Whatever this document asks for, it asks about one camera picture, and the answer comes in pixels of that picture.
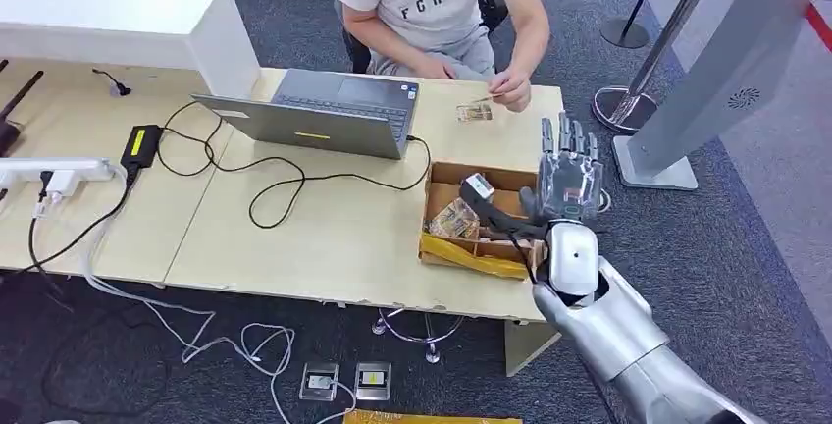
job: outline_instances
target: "laptop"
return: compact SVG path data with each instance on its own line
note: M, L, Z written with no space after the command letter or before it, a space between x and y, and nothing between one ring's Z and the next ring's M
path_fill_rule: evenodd
M419 84L289 69L271 102L192 95L252 139L401 159Z

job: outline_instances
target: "floor socket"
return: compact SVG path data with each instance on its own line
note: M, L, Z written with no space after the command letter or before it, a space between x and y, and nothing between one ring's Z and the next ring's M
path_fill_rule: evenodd
M355 397L361 401L390 399L389 362L361 362L355 367Z
M335 400L339 369L337 363L307 362L300 382L300 398L313 401Z

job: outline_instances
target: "robotic arm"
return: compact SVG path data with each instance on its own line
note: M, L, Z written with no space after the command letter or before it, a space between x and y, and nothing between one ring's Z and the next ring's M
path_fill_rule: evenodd
M591 373L612 383L638 422L763 423L667 346L645 299L598 255L598 239L583 221L600 209L602 171L595 137L561 115L557 142L551 121L543 119L537 191L520 193L530 222L500 212L467 182L460 196L493 230L546 243L547 259L532 278L535 303L573 339Z

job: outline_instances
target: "metal stand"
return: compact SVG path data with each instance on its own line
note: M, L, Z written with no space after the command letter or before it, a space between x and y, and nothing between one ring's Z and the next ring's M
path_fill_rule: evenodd
M373 334L375 334L377 336L380 336L380 335L384 334L385 331L390 330L390 332L394 336L396 336L397 338L399 338L399 339L401 339L405 342L427 345L428 350L425 352L425 360L427 360L430 363L437 363L437 362L440 361L440 358L441 358L441 355L440 355L439 351L437 350L436 344L439 341L444 341L445 339L449 338L453 333L455 333L456 330L459 329L459 326L462 325L462 321L465 319L462 316L457 317L456 321L454 321L453 325L450 327L450 329L447 331L447 333L445 333L441 336L436 336L434 334L434 325L431 323L431 314L430 313L424 313L424 315L425 315L425 329L427 330L428 335L425 338L416 338L414 336L408 336L406 334L400 333L393 326L391 326L390 322L388 321L391 317L393 317L393 316L395 316L395 315L397 315L397 314L399 314L403 311L404 311L404 309L396 309L394 312L392 312L388 315L385 315L384 310L379 308L379 319L376 320L375 323L373 323Z
M625 186L692 190L687 154L774 98L810 0L734 0L705 49L639 132L613 139Z
M657 110L655 101L644 90L664 51L691 16L700 0L680 0L667 21L642 68L628 87L604 87L596 93L593 113L601 123L614 131L635 134Z
M648 44L648 41L650 41L648 32L643 26L633 24L644 2L645 0L636 2L629 19L612 19L603 24L600 28L600 35L603 36L603 39L621 48L636 49Z
M697 177L691 169L687 157L679 159L667 169L655 175L641 173L633 163L627 143L631 136L616 136L612 139L615 162L621 170L621 183L636 188L665 188L669 190L696 190L699 188Z

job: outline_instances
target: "speaker grille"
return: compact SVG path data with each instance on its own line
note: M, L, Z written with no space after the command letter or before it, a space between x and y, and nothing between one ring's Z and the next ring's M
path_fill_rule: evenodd
M732 110L746 110L752 107L761 96L759 89L746 87L728 98L728 108Z

